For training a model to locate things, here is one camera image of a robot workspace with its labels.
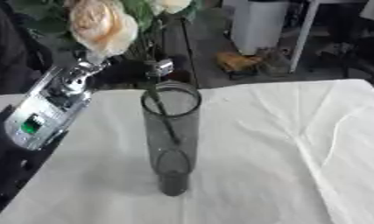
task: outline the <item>robotic arm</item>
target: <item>robotic arm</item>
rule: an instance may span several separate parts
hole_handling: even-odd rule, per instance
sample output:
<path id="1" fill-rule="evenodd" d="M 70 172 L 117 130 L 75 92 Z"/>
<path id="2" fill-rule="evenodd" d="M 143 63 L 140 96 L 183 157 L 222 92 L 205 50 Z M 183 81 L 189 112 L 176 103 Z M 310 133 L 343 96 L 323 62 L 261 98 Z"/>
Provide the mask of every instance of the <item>robotic arm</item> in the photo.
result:
<path id="1" fill-rule="evenodd" d="M 53 154 L 88 106 L 90 77 L 108 67 L 80 59 L 53 67 L 16 106 L 0 113 L 0 213 Z"/>
<path id="2" fill-rule="evenodd" d="M 94 65 L 80 59 L 69 69 L 51 68 L 5 120 L 7 138 L 22 149 L 41 150 L 67 131 L 88 106 L 93 93 L 89 77 L 108 66 L 108 62 Z"/>

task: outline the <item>bouquet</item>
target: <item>bouquet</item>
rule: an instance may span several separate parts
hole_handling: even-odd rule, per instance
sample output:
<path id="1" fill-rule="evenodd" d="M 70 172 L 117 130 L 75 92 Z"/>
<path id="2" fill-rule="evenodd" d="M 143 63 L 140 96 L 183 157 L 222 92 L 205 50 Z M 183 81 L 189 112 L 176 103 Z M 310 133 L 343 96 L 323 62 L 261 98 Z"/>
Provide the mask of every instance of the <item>bouquet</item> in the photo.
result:
<path id="1" fill-rule="evenodd" d="M 193 20 L 201 0 L 16 0 L 37 38 L 61 39 L 61 50 L 82 46 L 107 58 L 125 53 L 159 15 Z"/>

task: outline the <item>gray floor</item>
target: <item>gray floor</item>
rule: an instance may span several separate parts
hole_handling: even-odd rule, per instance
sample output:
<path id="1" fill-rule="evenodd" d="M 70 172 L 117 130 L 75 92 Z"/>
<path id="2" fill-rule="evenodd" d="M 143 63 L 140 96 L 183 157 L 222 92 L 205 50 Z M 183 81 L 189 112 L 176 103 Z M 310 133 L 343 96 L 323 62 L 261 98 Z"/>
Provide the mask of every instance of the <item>gray floor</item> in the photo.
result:
<path id="1" fill-rule="evenodd" d="M 198 14 L 193 24 L 189 25 L 188 33 L 194 51 L 194 62 L 201 88 L 221 88 L 244 83 L 260 83 L 274 81 L 322 81 L 341 79 L 339 68 L 317 68 L 314 72 L 309 72 L 306 67 L 313 58 L 314 48 L 319 45 L 319 41 L 311 38 L 308 41 L 296 73 L 288 74 L 286 77 L 272 77 L 267 74 L 260 74 L 255 77 L 245 77 L 240 80 L 229 80 L 215 63 L 215 55 L 223 51 L 235 51 L 231 41 L 222 34 L 229 26 L 229 12 L 223 9 L 204 10 Z M 186 55 L 185 41 L 179 25 L 175 25 L 167 33 L 167 48 L 169 54 Z M 282 41 L 295 43 L 295 38 Z M 350 76 L 354 78 L 366 78 L 365 73 L 351 70 Z"/>

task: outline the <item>white rose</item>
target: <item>white rose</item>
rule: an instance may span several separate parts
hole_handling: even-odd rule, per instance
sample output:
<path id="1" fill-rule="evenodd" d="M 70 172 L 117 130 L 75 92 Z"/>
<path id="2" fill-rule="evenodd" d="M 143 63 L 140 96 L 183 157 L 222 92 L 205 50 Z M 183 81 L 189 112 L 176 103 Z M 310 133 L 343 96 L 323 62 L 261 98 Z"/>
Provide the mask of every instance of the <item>white rose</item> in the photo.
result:
<path id="1" fill-rule="evenodd" d="M 138 23 L 119 0 L 81 0 L 69 16 L 75 39 L 104 58 L 125 53 L 138 36 Z"/>

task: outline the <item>table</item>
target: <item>table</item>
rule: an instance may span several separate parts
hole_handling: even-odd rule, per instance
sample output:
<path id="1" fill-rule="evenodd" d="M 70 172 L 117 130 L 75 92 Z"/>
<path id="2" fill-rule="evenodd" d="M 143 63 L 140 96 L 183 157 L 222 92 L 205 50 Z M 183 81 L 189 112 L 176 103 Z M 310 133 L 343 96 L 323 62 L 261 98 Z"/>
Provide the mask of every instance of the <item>table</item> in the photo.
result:
<path id="1" fill-rule="evenodd" d="M 363 80 L 202 90 L 191 189 L 159 193 L 141 91 L 92 104 L 0 224 L 374 224 L 374 88 Z M 0 96 L 0 109 L 21 96 Z"/>
<path id="2" fill-rule="evenodd" d="M 300 57 L 304 46 L 307 42 L 307 37 L 311 30 L 312 24 L 314 23 L 314 18 L 316 17 L 317 11 L 321 4 L 351 4 L 351 3 L 365 3 L 367 0 L 308 0 L 310 2 L 309 8 L 307 10 L 307 15 L 305 16 L 304 23 L 302 24 L 300 35 L 297 39 L 297 45 L 294 48 L 294 53 L 292 56 L 290 64 L 290 73 L 294 73 L 299 65 Z"/>

